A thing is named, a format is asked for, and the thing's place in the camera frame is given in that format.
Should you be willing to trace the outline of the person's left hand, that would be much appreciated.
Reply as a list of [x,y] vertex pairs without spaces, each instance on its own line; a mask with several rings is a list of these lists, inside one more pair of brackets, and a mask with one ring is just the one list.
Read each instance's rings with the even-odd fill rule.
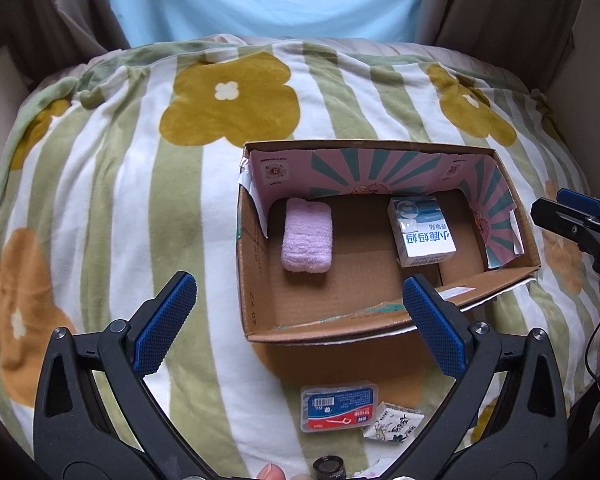
[[286,480],[286,474],[279,466],[269,463],[266,464],[257,474],[258,480]]

